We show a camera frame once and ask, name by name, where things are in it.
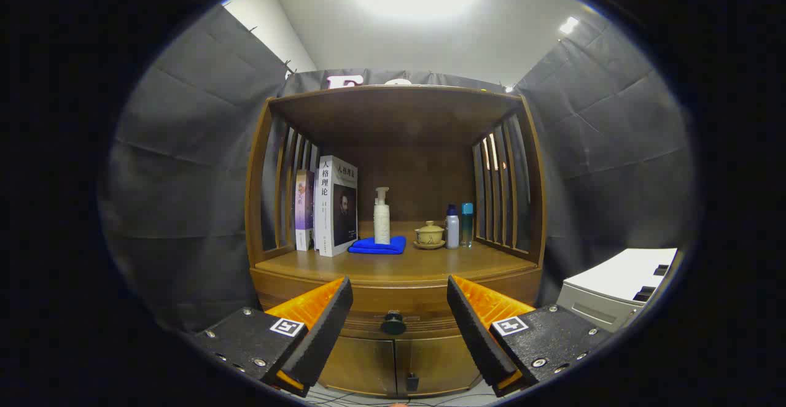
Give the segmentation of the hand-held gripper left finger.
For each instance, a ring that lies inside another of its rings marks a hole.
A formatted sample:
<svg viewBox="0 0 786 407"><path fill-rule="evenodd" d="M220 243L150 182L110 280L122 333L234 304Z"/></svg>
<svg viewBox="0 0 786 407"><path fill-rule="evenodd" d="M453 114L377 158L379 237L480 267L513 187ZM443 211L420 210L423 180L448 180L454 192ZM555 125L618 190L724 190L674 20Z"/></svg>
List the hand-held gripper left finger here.
<svg viewBox="0 0 786 407"><path fill-rule="evenodd" d="M247 378L304 398L320 378L354 301L343 276L285 303L243 307L193 336L194 348Z"/></svg>

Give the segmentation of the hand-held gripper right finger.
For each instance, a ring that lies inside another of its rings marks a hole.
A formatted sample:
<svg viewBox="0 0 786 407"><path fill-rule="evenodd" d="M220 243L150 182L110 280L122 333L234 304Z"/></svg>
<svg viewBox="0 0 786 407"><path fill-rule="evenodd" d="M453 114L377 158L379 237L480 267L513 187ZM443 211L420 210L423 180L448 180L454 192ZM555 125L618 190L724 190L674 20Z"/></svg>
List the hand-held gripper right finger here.
<svg viewBox="0 0 786 407"><path fill-rule="evenodd" d="M480 376L499 398L584 362L612 336L557 304L534 308L457 275L448 278L446 299Z"/></svg>

